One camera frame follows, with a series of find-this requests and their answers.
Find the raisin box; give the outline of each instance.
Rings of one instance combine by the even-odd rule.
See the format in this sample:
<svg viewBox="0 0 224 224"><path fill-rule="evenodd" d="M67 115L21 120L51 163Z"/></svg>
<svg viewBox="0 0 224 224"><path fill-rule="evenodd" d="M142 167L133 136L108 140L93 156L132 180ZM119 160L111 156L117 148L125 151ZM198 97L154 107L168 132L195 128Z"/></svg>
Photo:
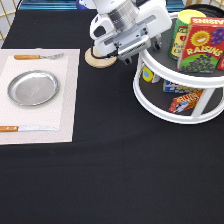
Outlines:
<svg viewBox="0 0 224 224"><path fill-rule="evenodd" d="M177 63L181 72L212 73L224 50L224 18L192 17Z"/></svg>

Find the wooden coaster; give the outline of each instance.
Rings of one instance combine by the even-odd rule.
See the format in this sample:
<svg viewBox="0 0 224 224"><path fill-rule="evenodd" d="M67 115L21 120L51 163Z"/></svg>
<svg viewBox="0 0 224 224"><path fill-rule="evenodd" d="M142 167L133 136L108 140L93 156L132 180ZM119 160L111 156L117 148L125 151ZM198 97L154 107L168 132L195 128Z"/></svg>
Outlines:
<svg viewBox="0 0 224 224"><path fill-rule="evenodd" d="M93 53L97 57L100 56L95 47L93 48ZM85 59L89 65L91 65L95 68L106 68L106 67L113 65L116 62L117 57L113 57L110 59L95 59L91 55L91 49L89 49L86 51Z"/></svg>

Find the silver plate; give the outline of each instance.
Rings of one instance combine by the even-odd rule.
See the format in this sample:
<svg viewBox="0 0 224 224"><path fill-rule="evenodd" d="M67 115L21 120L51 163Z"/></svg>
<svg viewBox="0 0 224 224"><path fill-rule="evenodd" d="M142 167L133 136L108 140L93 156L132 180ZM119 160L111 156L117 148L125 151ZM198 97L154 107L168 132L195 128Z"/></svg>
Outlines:
<svg viewBox="0 0 224 224"><path fill-rule="evenodd" d="M8 95L19 105L35 106L50 100L58 88L58 81L52 73L35 70L13 79L8 87Z"/></svg>

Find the black table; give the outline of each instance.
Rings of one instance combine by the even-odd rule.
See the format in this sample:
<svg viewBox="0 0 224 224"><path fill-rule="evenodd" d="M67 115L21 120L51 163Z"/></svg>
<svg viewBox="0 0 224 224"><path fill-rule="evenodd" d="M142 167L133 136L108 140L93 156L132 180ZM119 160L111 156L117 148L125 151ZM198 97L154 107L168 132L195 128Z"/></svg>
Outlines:
<svg viewBox="0 0 224 224"><path fill-rule="evenodd" d="M187 126L147 112L132 87L137 57L85 63L95 15L16 13L4 49L81 55L73 142L0 147L0 223L223 224L224 113Z"/></svg>

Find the orange handle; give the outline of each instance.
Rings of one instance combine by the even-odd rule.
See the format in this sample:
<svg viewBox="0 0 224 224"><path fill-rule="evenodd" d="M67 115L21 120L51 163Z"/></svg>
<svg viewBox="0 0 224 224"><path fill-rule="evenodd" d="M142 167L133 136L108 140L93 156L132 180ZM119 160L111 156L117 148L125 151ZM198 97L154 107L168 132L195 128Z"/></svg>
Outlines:
<svg viewBox="0 0 224 224"><path fill-rule="evenodd" d="M40 55L15 55L14 58L17 60L40 59Z"/></svg>
<svg viewBox="0 0 224 224"><path fill-rule="evenodd" d="M16 132L18 129L18 126L0 126L0 132Z"/></svg>

